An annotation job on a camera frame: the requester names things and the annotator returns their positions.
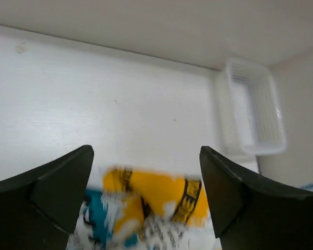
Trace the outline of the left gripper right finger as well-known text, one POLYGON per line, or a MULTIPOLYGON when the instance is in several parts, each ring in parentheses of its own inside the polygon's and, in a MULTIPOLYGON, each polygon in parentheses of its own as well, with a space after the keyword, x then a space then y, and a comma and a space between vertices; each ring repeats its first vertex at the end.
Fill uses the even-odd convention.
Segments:
POLYGON ((208 146, 200 166, 223 249, 313 249, 313 192, 288 186, 208 146))

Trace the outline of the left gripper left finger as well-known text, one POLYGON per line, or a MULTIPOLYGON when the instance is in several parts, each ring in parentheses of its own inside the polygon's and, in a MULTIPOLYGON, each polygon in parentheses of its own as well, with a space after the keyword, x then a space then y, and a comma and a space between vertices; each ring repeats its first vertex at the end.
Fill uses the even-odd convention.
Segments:
POLYGON ((0 249, 65 249, 93 158, 92 146, 84 145, 0 181, 0 249))

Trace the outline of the colourful printed shorts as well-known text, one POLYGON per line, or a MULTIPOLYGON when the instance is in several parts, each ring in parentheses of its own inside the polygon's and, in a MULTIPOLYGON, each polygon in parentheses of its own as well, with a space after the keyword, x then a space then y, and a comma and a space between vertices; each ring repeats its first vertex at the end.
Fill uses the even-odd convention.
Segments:
POLYGON ((67 249, 213 249, 204 183, 125 165, 85 191, 67 249))

